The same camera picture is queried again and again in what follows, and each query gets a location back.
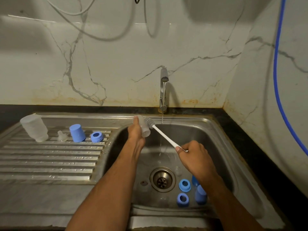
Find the hand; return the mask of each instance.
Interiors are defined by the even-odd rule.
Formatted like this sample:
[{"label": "hand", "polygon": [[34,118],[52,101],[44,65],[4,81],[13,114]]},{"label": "hand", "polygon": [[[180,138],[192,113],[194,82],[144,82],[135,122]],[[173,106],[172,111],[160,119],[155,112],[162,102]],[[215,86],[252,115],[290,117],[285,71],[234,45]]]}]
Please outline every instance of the hand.
[{"label": "hand", "polygon": [[139,125],[138,116],[134,116],[133,124],[128,127],[128,141],[136,143],[140,151],[145,145],[145,138],[141,135],[141,126]]},{"label": "hand", "polygon": [[199,183],[203,184],[202,186],[210,186],[213,180],[220,179],[210,155],[201,143],[193,140],[182,148],[175,148],[181,162]]}]

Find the brush bristles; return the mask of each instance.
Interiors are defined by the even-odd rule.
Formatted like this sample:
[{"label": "brush bristles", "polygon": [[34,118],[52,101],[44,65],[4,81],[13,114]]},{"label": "brush bristles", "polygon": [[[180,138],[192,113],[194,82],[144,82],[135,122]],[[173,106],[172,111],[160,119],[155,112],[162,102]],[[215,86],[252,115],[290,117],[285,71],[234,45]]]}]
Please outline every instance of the brush bristles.
[{"label": "brush bristles", "polygon": [[153,129],[153,125],[155,125],[155,122],[152,119],[148,119],[146,121],[146,124],[149,126],[150,129]]}]

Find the ribbed drainboard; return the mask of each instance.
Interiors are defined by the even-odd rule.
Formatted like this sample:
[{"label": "ribbed drainboard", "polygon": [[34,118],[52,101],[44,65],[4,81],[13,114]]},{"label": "ribbed drainboard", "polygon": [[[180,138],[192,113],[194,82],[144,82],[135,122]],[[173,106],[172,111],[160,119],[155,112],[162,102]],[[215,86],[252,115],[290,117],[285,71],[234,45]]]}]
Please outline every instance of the ribbed drainboard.
[{"label": "ribbed drainboard", "polygon": [[[47,141],[37,143],[21,129],[0,147],[0,180],[69,180],[91,181],[96,163],[111,130],[83,128],[86,140],[75,143],[69,130],[65,142],[57,141],[56,128],[48,128]],[[90,134],[101,131],[102,142],[92,143]]]}]

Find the drain strainer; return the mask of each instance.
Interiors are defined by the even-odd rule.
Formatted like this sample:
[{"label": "drain strainer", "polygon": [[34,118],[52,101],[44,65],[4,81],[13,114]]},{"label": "drain strainer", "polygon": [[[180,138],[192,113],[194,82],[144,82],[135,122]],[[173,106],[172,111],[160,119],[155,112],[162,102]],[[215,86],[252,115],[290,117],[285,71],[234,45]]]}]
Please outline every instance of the drain strainer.
[{"label": "drain strainer", "polygon": [[156,168],[150,175],[150,182],[158,192],[169,192],[175,186],[175,175],[168,168]]}]

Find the left hand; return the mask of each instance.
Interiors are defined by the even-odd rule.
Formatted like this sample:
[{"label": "left hand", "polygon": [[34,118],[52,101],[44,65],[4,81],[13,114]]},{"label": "left hand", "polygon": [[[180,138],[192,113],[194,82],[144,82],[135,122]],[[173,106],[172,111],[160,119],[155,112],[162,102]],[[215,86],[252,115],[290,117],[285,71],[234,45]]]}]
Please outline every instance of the left hand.
[{"label": "left hand", "polygon": [[145,145],[145,138],[141,135],[141,126],[139,125],[138,116],[134,116],[134,122],[128,127],[128,140],[132,140],[141,149]]}]

